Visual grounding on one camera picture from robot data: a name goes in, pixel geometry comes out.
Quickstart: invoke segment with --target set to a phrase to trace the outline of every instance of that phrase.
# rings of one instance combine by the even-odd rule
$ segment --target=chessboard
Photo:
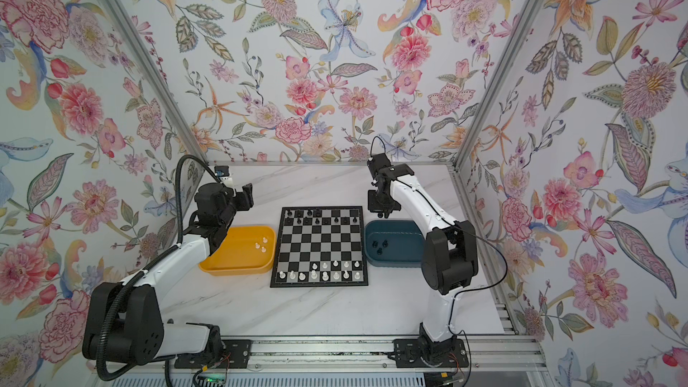
[[[270,287],[368,285],[363,207],[283,207]]]

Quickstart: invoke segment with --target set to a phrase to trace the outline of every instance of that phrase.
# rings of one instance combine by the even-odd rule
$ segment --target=black mounting plate
[[[222,340],[226,351],[231,353],[229,360],[218,366],[219,369],[246,369],[251,357],[250,340]],[[201,369],[207,362],[192,355],[180,355],[174,363],[175,369]]]
[[[420,358],[420,347],[418,346],[418,340],[394,340],[394,352],[392,357],[396,361],[397,368],[455,368],[456,362],[454,359],[449,357],[449,354],[445,355],[442,363],[439,365],[427,365]],[[468,368],[469,359],[466,355],[466,348],[464,348],[464,342],[458,338],[454,338],[452,345],[452,353],[459,359],[459,367]]]

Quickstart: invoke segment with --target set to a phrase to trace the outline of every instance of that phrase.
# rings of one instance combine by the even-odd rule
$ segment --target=white marble table
[[[446,166],[414,166],[425,190],[451,215],[464,220]],[[362,205],[364,221],[370,175],[365,166],[237,166],[237,188],[253,183],[254,207],[233,225],[279,229],[283,206]],[[211,181],[206,176],[202,183]],[[186,218],[195,210],[190,206]],[[391,218],[408,219],[401,210]],[[367,287],[270,288],[271,272],[211,276],[189,271],[162,302],[162,318],[176,323],[217,324],[223,335],[407,335],[417,334],[431,289],[420,269],[368,265]],[[471,287],[487,285],[482,272]],[[490,291],[463,293],[454,323],[469,334],[502,334]]]

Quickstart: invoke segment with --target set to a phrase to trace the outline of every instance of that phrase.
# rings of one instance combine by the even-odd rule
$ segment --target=chessboard frame
[[[282,232],[284,228],[284,221],[287,218],[287,211],[292,210],[295,212],[297,210],[358,210],[358,224],[360,225],[360,253],[361,253],[361,267],[363,272],[363,281],[341,281],[341,282],[277,282],[277,267],[279,265],[280,259],[280,247],[282,244]],[[357,286],[367,286],[368,285],[368,264],[366,258],[365,249],[365,229],[363,222],[363,206],[360,205],[348,205],[348,206],[296,206],[296,207],[282,207],[280,212],[280,227],[277,233],[277,242],[275,243],[274,260],[272,263],[272,273],[270,279],[271,288],[283,288],[283,287],[357,287]]]

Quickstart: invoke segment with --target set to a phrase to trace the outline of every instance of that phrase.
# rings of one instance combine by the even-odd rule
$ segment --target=robotic arm
[[[449,323],[456,296],[477,275],[476,230],[469,221],[459,222],[443,210],[407,164],[392,166],[382,153],[368,160],[368,170],[377,187],[368,191],[368,210],[388,218],[403,206],[425,235],[421,270],[433,293],[418,343],[426,362],[439,362],[455,340]]]
[[[144,365],[175,355],[193,354],[199,362],[219,362],[224,353],[218,326],[208,324],[164,324],[159,304],[174,285],[196,264],[212,255],[227,236],[238,211],[253,206],[253,185],[236,192],[227,166],[215,167],[221,182],[202,185],[194,200],[198,210],[191,215],[179,248],[150,270],[142,269],[133,290],[119,311],[112,329],[102,332],[106,314],[120,290],[140,271],[119,283],[103,282],[91,296],[82,354],[96,359],[100,336],[107,334],[105,360]]]

